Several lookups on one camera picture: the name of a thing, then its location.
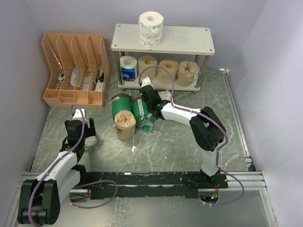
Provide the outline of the bare tan paper roll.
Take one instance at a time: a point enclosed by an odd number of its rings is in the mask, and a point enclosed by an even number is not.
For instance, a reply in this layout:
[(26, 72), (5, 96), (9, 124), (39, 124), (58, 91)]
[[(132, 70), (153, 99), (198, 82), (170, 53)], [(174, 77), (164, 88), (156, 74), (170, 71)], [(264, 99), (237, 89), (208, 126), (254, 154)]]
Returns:
[[(150, 56), (150, 55), (144, 55), (141, 56), (138, 59), (138, 75), (140, 75), (146, 68), (149, 68), (151, 66), (156, 66), (158, 64), (156, 58)], [(156, 68), (150, 68), (146, 70), (142, 76), (141, 79), (145, 77), (149, 77), (150, 80), (154, 80), (157, 76), (157, 69)]]

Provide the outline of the plastic white blue roll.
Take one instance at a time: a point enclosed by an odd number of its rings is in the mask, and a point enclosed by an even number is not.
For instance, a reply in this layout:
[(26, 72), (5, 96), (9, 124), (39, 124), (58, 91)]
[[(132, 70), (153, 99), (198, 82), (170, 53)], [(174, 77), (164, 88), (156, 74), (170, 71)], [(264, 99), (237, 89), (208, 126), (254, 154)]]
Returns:
[(121, 74), (125, 81), (134, 81), (137, 77), (137, 60), (132, 56), (120, 58)]

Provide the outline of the white dotted roll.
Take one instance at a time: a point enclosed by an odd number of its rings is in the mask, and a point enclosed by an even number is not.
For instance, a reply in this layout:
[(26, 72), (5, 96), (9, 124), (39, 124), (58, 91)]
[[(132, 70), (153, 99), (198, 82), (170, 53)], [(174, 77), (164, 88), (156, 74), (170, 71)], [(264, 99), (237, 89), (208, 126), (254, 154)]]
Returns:
[(164, 91), (160, 91), (158, 92), (161, 100), (167, 100), (167, 101), (170, 101), (171, 99), (171, 93), (169, 90), (164, 90)]
[(155, 11), (144, 12), (139, 16), (139, 40), (146, 47), (157, 47), (162, 41), (163, 16)]

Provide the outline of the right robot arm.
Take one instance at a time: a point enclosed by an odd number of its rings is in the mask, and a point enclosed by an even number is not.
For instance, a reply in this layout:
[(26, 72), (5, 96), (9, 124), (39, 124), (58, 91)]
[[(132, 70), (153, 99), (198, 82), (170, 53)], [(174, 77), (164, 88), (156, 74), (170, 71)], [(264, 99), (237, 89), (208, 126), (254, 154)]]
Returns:
[(148, 111), (155, 117), (171, 120), (191, 128), (196, 143), (203, 150), (201, 184), (211, 188), (217, 183), (219, 150), (228, 142), (226, 129), (212, 108), (189, 109), (164, 100), (151, 86), (140, 88), (142, 98), (147, 102)]

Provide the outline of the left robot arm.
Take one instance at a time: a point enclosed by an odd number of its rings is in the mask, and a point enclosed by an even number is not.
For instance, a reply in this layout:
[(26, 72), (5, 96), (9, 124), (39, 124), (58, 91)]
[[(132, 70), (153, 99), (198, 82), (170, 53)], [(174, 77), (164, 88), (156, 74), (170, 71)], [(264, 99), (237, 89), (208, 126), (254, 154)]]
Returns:
[(67, 137), (62, 141), (58, 157), (42, 174), (21, 185), (18, 206), (18, 223), (52, 225), (60, 214), (61, 202), (75, 186), (82, 189), (89, 180), (85, 166), (78, 162), (85, 151), (85, 140), (96, 135), (93, 118), (82, 122), (79, 119), (64, 122)]

